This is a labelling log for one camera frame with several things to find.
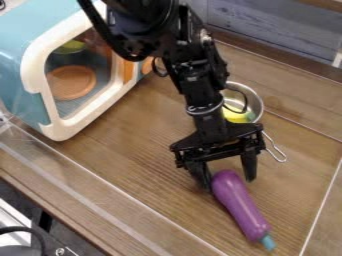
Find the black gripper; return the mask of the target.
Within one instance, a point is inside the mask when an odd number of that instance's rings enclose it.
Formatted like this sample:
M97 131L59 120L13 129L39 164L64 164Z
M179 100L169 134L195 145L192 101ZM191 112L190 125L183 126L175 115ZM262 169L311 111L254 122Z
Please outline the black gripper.
M177 168L188 170L204 190L211 189L210 161L240 156L244 178L256 178L256 155L266 149L259 123L234 123L216 106L188 106L187 114L194 118L195 131L169 146Z

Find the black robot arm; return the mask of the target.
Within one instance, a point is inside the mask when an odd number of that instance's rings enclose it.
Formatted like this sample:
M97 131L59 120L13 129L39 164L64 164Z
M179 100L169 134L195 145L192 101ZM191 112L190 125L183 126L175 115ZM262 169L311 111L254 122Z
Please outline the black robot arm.
M239 156L247 181L256 178L256 155L264 149L263 125L224 118L222 91L228 77L214 38L191 7L179 0L101 0L108 32L125 58L159 58L165 76L183 95L195 131L169 146L175 163L203 187L207 163Z

